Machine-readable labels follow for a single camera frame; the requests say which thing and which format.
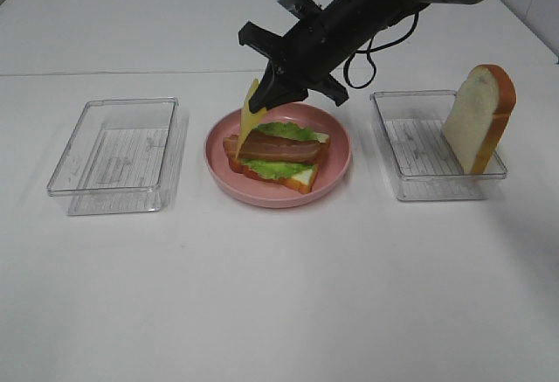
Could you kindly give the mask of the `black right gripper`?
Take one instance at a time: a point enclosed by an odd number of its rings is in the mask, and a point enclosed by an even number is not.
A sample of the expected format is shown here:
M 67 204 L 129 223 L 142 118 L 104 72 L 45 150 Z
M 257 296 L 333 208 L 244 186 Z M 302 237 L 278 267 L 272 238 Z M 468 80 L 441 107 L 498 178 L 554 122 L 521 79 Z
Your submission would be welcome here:
M 349 51 L 329 36 L 318 16 L 302 19 L 284 36 L 248 22 L 238 32 L 238 41 L 268 58 L 264 76 L 249 100 L 251 112 L 304 101 L 310 90 L 324 94 L 337 106 L 348 99 L 346 88 L 331 72 Z

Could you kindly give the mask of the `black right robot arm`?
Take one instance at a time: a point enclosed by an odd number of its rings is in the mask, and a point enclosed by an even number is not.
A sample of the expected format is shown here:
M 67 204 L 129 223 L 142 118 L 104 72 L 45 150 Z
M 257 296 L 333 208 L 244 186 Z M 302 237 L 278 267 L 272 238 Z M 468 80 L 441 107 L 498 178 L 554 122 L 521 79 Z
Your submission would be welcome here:
M 324 8 L 313 0 L 276 1 L 298 19 L 285 35 L 251 22 L 238 33 L 241 45 L 268 59 L 264 76 L 249 100 L 253 113 L 303 101 L 309 91 L 341 105 L 348 93 L 331 73 L 368 39 L 431 3 L 476 4 L 482 0 L 333 0 Z

